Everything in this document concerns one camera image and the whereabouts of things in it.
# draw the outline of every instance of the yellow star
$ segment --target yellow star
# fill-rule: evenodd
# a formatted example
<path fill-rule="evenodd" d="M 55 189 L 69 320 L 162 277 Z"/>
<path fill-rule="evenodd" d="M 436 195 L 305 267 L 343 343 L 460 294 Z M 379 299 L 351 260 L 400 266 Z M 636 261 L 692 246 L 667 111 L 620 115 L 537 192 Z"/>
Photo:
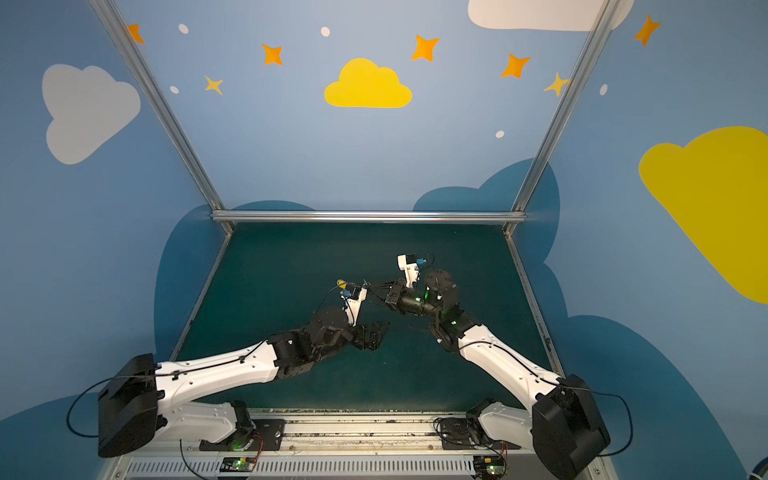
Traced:
<path fill-rule="evenodd" d="M 413 58 L 411 60 L 417 60 L 419 58 L 426 58 L 429 61 L 432 61 L 432 50 L 435 49 L 435 45 L 437 45 L 437 42 L 439 42 L 439 38 L 435 38 L 434 40 L 425 40 L 424 38 L 416 36 L 416 52 L 413 54 Z"/>
<path fill-rule="evenodd" d="M 560 90 L 562 90 L 563 85 L 567 84 L 569 81 L 571 81 L 570 78 L 566 78 L 565 80 L 560 79 L 560 72 L 557 72 L 554 74 L 554 84 L 546 87 L 544 91 L 547 90 L 554 90 L 556 94 L 558 94 L 558 97 L 560 96 Z"/>
<path fill-rule="evenodd" d="M 278 65 L 282 65 L 283 61 L 280 60 L 280 51 L 283 50 L 283 47 L 277 47 L 277 48 L 269 48 L 265 44 L 261 44 L 262 47 L 264 47 L 264 51 L 266 52 L 266 58 L 264 59 L 264 64 L 269 63 L 276 63 Z"/>
<path fill-rule="evenodd" d="M 210 78 L 208 78 L 208 75 L 205 76 L 205 79 L 208 80 L 208 86 L 205 87 L 205 89 L 206 90 L 215 90 L 215 91 L 219 92 L 219 95 L 221 95 L 221 90 L 219 90 L 219 84 L 223 80 L 213 81 Z"/>
<path fill-rule="evenodd" d="M 139 35 L 139 24 L 136 25 L 129 25 L 128 31 L 131 33 L 131 37 L 134 38 L 135 41 L 144 44 L 144 39 Z"/>
<path fill-rule="evenodd" d="M 635 40 L 641 40 L 643 42 L 643 46 L 648 44 L 648 39 L 650 38 L 650 35 L 656 31 L 657 28 L 661 26 L 661 23 L 653 23 L 650 19 L 650 15 L 648 15 L 648 20 L 645 21 L 645 25 L 643 25 L 643 28 L 637 33 L 637 35 L 634 36 Z"/>
<path fill-rule="evenodd" d="M 520 78 L 520 75 L 523 74 L 523 67 L 530 59 L 531 57 L 517 58 L 514 55 L 509 55 L 509 65 L 507 65 L 507 69 L 502 73 L 502 78 L 508 77 L 509 75 L 514 75 L 515 77 Z"/>

